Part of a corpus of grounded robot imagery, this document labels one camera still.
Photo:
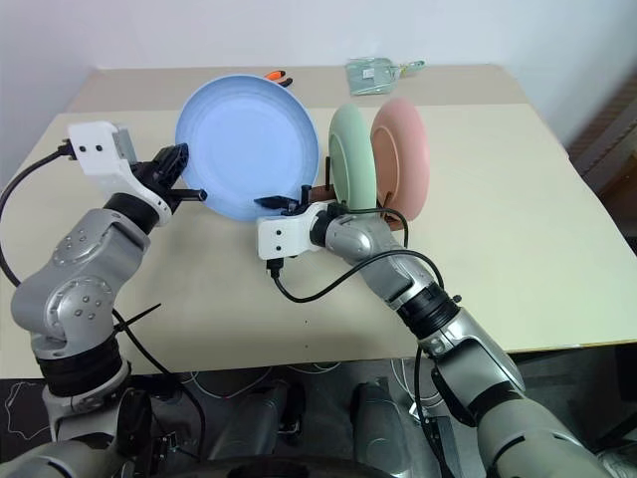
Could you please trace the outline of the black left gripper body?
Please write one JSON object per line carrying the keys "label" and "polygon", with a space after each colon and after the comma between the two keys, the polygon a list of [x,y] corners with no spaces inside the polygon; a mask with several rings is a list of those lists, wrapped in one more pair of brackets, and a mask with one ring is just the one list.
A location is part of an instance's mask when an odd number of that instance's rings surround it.
{"label": "black left gripper body", "polygon": [[131,167],[133,176],[147,189],[157,194],[167,204],[171,204],[170,191],[175,183],[173,165],[159,161],[146,161]]}

